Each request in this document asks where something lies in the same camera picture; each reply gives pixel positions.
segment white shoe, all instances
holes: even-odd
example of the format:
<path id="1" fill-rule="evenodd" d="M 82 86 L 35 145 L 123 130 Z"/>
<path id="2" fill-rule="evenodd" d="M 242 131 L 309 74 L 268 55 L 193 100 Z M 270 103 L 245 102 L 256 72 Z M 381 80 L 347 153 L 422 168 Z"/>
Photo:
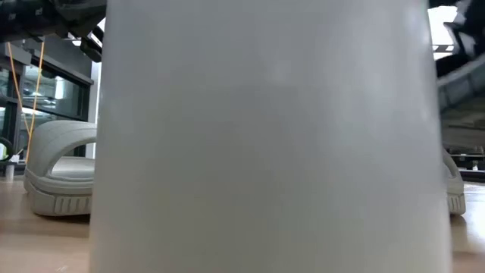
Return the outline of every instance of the white shoe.
<path id="1" fill-rule="evenodd" d="M 465 183 L 463 183 L 460 171 L 449 153 L 443 150 L 443 164 L 448 177 L 448 210 L 452 215 L 462 215 L 466 212 Z"/>

